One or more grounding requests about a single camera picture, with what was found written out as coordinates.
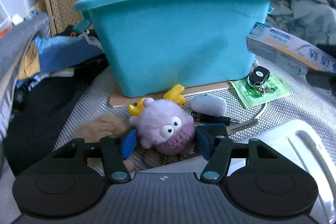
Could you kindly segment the toothpaste box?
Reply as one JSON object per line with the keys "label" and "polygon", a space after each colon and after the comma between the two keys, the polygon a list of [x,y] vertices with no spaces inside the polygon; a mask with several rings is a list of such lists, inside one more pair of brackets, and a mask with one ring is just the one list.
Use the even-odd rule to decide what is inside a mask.
{"label": "toothpaste box", "polygon": [[305,80],[310,70],[335,73],[335,58],[294,35],[257,22],[246,37],[248,51]]}

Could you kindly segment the purple fluffy plush keychain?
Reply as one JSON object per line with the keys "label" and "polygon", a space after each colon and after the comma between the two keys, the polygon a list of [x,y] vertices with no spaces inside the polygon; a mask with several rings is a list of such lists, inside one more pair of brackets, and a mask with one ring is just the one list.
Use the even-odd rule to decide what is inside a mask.
{"label": "purple fluffy plush keychain", "polygon": [[131,116],[129,123],[137,129],[143,148],[155,147],[165,155],[187,154],[194,150],[194,118],[169,100],[143,101],[144,110]]}

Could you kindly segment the white bin lid blue handle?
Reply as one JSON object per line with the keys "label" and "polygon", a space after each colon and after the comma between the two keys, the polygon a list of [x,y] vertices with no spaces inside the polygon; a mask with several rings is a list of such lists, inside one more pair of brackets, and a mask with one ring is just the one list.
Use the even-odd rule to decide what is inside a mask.
{"label": "white bin lid blue handle", "polygon": [[335,223],[335,166],[305,122],[233,141],[227,175],[200,176],[179,180],[180,223]]}

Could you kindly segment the yellow rubber duck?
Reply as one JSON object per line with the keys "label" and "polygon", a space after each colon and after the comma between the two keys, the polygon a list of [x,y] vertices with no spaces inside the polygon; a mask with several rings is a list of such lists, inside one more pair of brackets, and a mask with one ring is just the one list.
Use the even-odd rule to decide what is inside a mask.
{"label": "yellow rubber duck", "polygon": [[143,110],[145,109],[143,102],[145,98],[140,99],[137,103],[134,103],[133,105],[128,105],[127,109],[129,111],[129,114],[131,116],[140,116]]}
{"label": "yellow rubber duck", "polygon": [[175,104],[183,106],[186,102],[184,96],[182,95],[184,90],[185,87],[183,87],[180,84],[177,84],[163,95],[163,99],[173,101]]}

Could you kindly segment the green sachet packet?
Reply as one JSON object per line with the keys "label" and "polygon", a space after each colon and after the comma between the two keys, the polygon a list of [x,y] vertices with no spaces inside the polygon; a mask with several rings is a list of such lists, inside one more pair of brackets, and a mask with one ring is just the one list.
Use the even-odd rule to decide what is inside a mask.
{"label": "green sachet packet", "polygon": [[250,86],[247,79],[231,81],[230,84],[245,108],[263,105],[292,94],[288,85],[275,73],[271,73],[265,84],[259,88]]}

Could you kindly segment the white oval plastic case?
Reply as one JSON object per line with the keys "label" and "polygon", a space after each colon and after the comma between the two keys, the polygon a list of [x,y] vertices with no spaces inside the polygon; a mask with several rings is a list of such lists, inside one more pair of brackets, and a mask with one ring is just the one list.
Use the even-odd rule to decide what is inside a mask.
{"label": "white oval plastic case", "polygon": [[227,102],[224,98],[212,94],[199,94],[190,102],[191,108],[201,114],[215,117],[224,116],[227,112]]}

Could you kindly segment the black car key fob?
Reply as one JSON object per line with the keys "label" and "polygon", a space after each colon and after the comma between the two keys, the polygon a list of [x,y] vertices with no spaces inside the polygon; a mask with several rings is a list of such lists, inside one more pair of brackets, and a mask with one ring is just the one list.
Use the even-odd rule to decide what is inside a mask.
{"label": "black car key fob", "polygon": [[262,66],[257,66],[248,76],[247,83],[250,87],[259,89],[266,83],[269,77],[270,71],[268,69]]}

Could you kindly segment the pile of dark clothes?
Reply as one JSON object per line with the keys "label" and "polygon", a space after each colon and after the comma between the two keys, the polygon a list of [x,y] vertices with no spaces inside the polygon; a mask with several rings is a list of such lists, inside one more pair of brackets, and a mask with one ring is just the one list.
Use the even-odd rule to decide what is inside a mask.
{"label": "pile of dark clothes", "polygon": [[71,36],[71,26],[50,39],[35,37],[39,73],[14,92],[12,117],[3,141],[14,176],[47,156],[86,88],[108,67],[95,31]]}

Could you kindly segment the teal plastic storage bin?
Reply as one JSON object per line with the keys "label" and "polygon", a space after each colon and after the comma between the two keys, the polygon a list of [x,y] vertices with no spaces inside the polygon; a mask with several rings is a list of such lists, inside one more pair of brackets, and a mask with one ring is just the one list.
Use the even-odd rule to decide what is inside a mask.
{"label": "teal plastic storage bin", "polygon": [[94,28],[122,94],[140,97],[246,77],[246,37],[271,1],[78,0],[75,29]]}

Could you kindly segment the brown fluffy plush keychain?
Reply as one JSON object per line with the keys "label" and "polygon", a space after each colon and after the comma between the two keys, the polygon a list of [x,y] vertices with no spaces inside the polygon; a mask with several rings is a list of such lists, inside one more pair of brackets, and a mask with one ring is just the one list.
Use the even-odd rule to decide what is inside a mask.
{"label": "brown fluffy plush keychain", "polygon": [[76,137],[92,143],[110,135],[121,136],[128,129],[129,125],[123,118],[112,113],[103,113],[94,120],[82,124],[76,130]]}

